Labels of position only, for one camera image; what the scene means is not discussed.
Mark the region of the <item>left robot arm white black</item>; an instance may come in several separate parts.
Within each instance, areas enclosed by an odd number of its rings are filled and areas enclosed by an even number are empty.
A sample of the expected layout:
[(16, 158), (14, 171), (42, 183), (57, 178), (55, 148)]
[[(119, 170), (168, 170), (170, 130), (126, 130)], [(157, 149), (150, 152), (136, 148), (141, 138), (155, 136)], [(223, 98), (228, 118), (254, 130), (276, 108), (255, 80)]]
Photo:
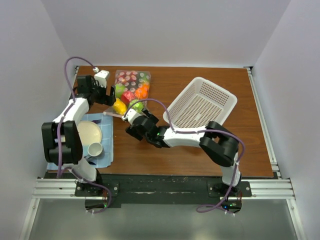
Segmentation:
[(99, 171), (83, 156), (77, 126), (93, 104), (112, 106), (115, 103), (114, 86), (107, 92), (109, 75), (108, 71), (101, 70), (95, 75), (78, 77), (76, 90), (71, 90), (62, 113), (41, 126), (44, 157), (48, 163), (57, 166), (56, 177), (60, 178), (64, 170), (69, 171), (78, 180), (80, 188), (92, 196), (102, 193), (110, 196), (111, 191), (102, 183)]

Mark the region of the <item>white plastic basket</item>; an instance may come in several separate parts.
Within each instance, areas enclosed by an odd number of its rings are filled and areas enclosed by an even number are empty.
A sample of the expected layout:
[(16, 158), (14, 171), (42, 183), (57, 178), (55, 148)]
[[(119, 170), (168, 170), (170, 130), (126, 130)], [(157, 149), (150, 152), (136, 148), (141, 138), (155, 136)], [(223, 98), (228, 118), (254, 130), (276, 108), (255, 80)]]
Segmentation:
[(198, 76), (174, 99), (162, 117), (174, 128), (198, 128), (211, 121), (223, 125), (237, 102), (234, 94)]

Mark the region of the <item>clear zip top bag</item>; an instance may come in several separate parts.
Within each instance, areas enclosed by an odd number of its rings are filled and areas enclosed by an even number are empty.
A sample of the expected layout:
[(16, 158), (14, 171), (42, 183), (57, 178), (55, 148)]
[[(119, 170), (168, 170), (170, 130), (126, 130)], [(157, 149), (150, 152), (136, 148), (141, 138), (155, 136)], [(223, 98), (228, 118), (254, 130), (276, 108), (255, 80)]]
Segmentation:
[(128, 108), (141, 113), (146, 107), (151, 74), (148, 71), (117, 70), (115, 72), (115, 98), (113, 106), (106, 109), (105, 116), (122, 117)]

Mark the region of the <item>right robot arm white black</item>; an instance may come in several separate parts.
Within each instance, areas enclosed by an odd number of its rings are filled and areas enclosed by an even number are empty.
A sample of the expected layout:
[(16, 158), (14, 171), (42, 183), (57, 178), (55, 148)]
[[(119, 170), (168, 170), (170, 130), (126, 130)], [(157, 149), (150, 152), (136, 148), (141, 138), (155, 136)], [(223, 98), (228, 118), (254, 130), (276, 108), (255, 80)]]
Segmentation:
[(138, 113), (130, 109), (122, 117), (129, 123), (125, 130), (130, 136), (141, 141), (145, 139), (156, 148), (195, 147), (201, 148), (222, 171), (223, 192), (230, 197), (240, 190), (241, 172), (239, 161), (245, 145), (239, 137), (215, 121), (196, 128), (173, 128), (158, 126), (158, 119), (148, 111)]

